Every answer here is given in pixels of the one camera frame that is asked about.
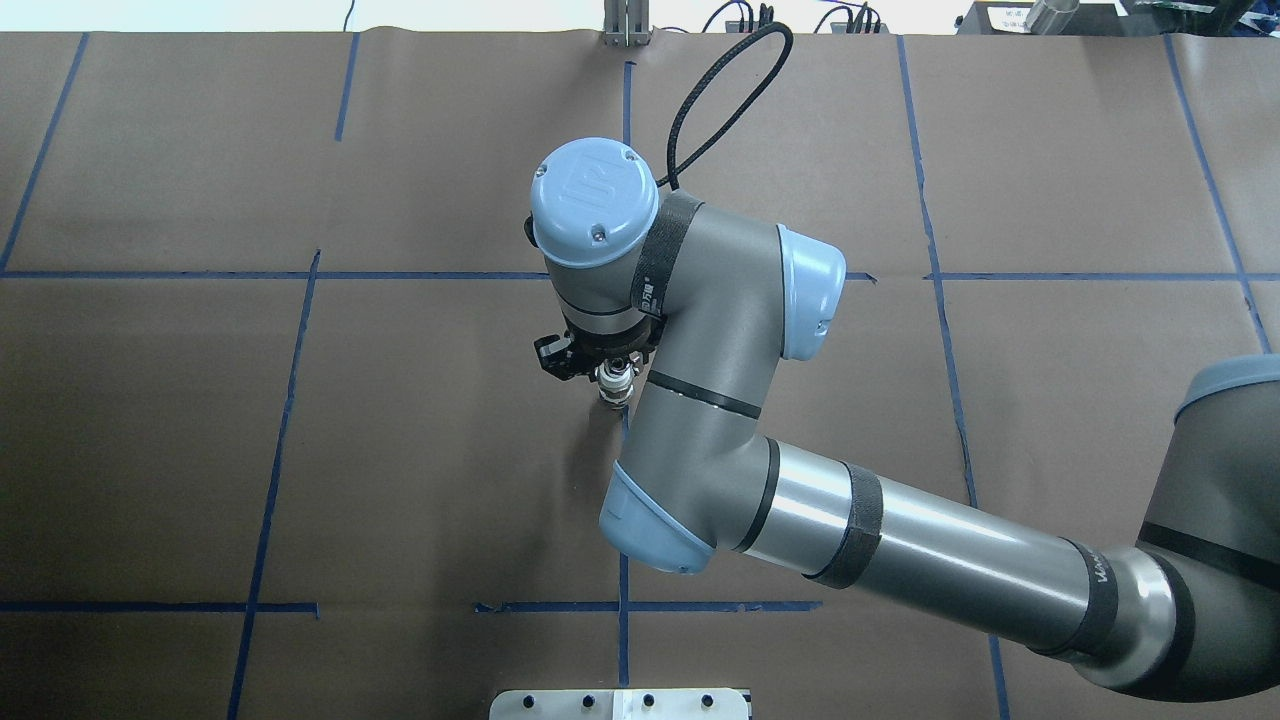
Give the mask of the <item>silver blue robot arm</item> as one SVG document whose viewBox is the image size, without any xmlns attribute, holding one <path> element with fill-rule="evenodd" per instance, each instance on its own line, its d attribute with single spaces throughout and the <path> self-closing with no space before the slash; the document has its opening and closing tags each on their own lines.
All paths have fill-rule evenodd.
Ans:
<svg viewBox="0 0 1280 720">
<path fill-rule="evenodd" d="M 1107 500 L 1151 493 L 1132 542 L 1069 536 L 1085 509 L 1048 498 L 1052 532 L 1001 518 L 972 474 L 963 369 L 979 428 L 1012 438 L 1050 397 L 1082 418 L 1092 389 L 1178 379 L 1175 361 L 1111 363 L 1107 329 L 1169 329 L 1201 351 L 1226 299 L 1222 274 L 922 279 L 938 313 L 937 380 L 957 437 L 956 498 L 804 448 L 819 420 L 867 429 L 850 388 L 813 391 L 788 416 L 767 395 L 782 363 L 817 356 L 870 278 L 840 249 L 717 208 L 657 179 L 628 145 L 571 141 L 532 173 L 530 242 L 566 332 L 536 342 L 541 368 L 631 395 L 649 364 L 599 518 L 635 564 L 700 573 L 716 552 L 865 591 L 1074 667 L 1111 692 L 1164 703 L 1229 702 L 1277 688 L 1277 354 L 1236 354 L 1196 374 L 1158 475 L 1105 478 L 1094 461 L 1050 468 L 1039 489 Z"/>
</svg>

